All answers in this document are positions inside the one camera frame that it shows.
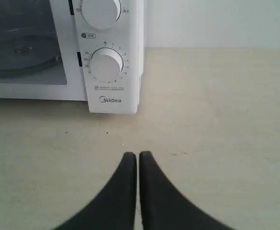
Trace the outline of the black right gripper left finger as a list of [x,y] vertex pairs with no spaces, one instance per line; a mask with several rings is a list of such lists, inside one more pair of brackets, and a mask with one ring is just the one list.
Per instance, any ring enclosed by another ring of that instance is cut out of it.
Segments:
[[126,152],[107,184],[56,230],[133,230],[136,208],[136,155]]

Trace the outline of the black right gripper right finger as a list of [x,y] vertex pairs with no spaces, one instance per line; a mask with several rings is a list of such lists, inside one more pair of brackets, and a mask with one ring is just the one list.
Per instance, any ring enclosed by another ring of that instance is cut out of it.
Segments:
[[139,154],[140,205],[145,230],[229,230],[188,200],[166,177],[150,151]]

